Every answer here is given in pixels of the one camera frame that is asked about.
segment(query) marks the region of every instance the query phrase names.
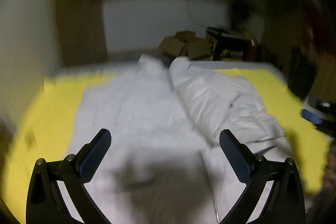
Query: silver bolt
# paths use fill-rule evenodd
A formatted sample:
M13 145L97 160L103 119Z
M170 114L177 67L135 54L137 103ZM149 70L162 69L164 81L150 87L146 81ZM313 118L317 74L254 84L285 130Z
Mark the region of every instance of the silver bolt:
M75 158L75 155L74 155L74 154L69 154L65 159L66 159L67 161L72 161L74 158Z
M290 165L293 165L295 162L292 158L288 158L287 159L287 162L290 164Z
M264 156L260 155L260 154L256 154L255 158L256 158L257 161L263 161L264 160Z
M43 163L44 159L42 158L39 158L37 161L36 161L36 164L37 165L41 165Z

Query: yellow surface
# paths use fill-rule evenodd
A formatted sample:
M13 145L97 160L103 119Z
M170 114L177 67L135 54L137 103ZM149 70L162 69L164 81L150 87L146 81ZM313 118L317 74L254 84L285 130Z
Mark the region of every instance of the yellow surface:
M245 76L259 92L269 114L276 117L284 128L300 169L304 190L307 193L318 191L326 164L326 154L330 140L315 129L311 122L300 115L302 102L288 90L275 75L267 70L216 70L230 76Z
M306 192L321 185L329 141L323 133L301 118L302 103L287 86L266 70L217 70L230 76L245 76L258 90L268 112L284 127L296 152ZM85 88L112 79L111 74L63 76L45 82L27 110L19 128L1 182L3 199L13 215L25 223L28 185L35 161L61 160L68 148L75 112Z
M20 223L26 222L26 197L35 161L40 157L46 161L64 158L83 91L112 77L97 73L44 82L16 133L1 181L2 198Z

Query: brown box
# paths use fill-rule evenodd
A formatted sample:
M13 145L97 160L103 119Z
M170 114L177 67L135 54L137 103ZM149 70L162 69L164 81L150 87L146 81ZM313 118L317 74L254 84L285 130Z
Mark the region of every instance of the brown box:
M184 31L184 32L177 32L175 34L175 37L182 42L191 42L195 40L196 38L195 35L196 35L195 32Z
M207 39L196 37L193 42L186 44L190 60L202 59L210 56L211 50Z
M165 37L159 46L161 52L174 57L180 56L184 48L185 43L175 37Z

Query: white cloth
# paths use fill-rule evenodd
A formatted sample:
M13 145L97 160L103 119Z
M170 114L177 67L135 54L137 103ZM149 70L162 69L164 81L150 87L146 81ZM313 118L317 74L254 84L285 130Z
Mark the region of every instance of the white cloth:
M278 145L265 156L284 160L290 147L281 127L242 77L190 69L181 58L167 70L142 56L138 67L83 94L68 153L77 153L101 128L112 134L86 189L111 223L217 223L214 203L221 220L245 188L213 146L218 134L229 128L252 151ZM258 217L269 189L250 220Z

